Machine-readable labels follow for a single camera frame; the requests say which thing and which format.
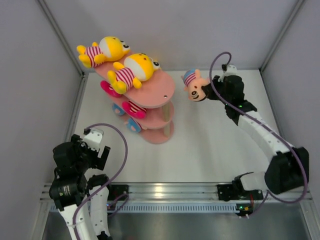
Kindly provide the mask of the yellow plush striped shirt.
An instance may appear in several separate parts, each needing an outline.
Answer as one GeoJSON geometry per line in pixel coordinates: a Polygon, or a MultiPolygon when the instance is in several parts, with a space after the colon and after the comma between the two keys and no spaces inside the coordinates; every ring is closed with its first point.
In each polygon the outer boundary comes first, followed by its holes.
{"type": "Polygon", "coordinates": [[[134,53],[127,56],[123,63],[114,62],[113,68],[107,72],[108,81],[117,94],[123,95],[132,87],[140,89],[142,82],[148,81],[161,67],[147,54],[134,53]]]}

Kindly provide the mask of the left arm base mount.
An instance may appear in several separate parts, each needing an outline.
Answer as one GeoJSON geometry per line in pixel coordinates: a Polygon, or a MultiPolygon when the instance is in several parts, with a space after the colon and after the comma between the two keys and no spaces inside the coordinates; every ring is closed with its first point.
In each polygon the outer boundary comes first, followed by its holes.
{"type": "Polygon", "coordinates": [[[127,184],[111,184],[107,186],[109,190],[108,201],[114,201],[119,196],[125,195],[129,192],[127,184]]]}

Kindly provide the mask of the peach-faced boy plush doll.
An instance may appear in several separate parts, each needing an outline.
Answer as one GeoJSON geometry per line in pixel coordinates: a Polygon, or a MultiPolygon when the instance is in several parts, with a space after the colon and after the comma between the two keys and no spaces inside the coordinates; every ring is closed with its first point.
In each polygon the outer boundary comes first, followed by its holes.
{"type": "Polygon", "coordinates": [[[138,123],[132,117],[129,117],[127,120],[124,121],[124,125],[126,128],[134,133],[140,133],[142,130],[147,130],[147,128],[140,123],[138,123]]]}

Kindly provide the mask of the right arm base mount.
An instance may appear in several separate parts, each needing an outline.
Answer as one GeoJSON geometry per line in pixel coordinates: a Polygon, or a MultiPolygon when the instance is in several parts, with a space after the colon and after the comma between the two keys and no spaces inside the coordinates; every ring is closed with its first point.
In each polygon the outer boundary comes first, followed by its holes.
{"type": "Polygon", "coordinates": [[[232,184],[218,184],[217,195],[220,201],[233,200],[263,200],[264,196],[261,190],[239,190],[232,184]]]}

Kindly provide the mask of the white pink-eared plush toy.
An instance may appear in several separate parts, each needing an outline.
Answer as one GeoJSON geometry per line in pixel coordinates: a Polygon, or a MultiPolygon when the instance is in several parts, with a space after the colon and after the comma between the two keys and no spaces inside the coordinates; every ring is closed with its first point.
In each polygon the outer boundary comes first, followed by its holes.
{"type": "Polygon", "coordinates": [[[124,101],[121,104],[121,106],[122,106],[123,110],[133,118],[144,119],[146,117],[147,109],[135,104],[134,102],[132,102],[130,100],[124,101]]]}

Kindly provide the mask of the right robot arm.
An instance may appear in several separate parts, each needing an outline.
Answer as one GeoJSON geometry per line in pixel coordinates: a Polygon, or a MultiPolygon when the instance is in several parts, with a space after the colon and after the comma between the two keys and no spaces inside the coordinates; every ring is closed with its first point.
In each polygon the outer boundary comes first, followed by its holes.
{"type": "Polygon", "coordinates": [[[266,124],[258,109],[245,99],[244,83],[238,75],[214,76],[208,88],[210,100],[224,103],[226,115],[262,150],[268,166],[261,172],[248,172],[235,178],[235,196],[246,198],[253,190],[279,195],[309,183],[309,152],[295,147],[266,124]]]}

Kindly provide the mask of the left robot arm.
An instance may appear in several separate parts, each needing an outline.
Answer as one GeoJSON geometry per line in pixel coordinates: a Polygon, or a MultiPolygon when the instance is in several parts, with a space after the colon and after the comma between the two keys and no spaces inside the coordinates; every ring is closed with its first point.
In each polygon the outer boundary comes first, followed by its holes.
{"type": "Polygon", "coordinates": [[[93,128],[84,137],[74,134],[53,149],[56,168],[49,196],[73,240],[112,239],[106,209],[113,187],[104,173],[85,176],[88,169],[105,167],[110,147],[99,153],[102,139],[103,132],[93,128]]]}

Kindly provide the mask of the pink plush striped shirt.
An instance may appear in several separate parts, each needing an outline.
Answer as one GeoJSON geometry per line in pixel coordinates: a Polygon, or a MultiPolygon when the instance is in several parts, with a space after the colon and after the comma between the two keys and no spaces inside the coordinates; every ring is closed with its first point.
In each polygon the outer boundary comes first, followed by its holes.
{"type": "Polygon", "coordinates": [[[102,80],[100,82],[100,87],[110,96],[115,97],[115,98],[120,98],[122,97],[121,94],[117,93],[113,87],[106,81],[102,80]]]}

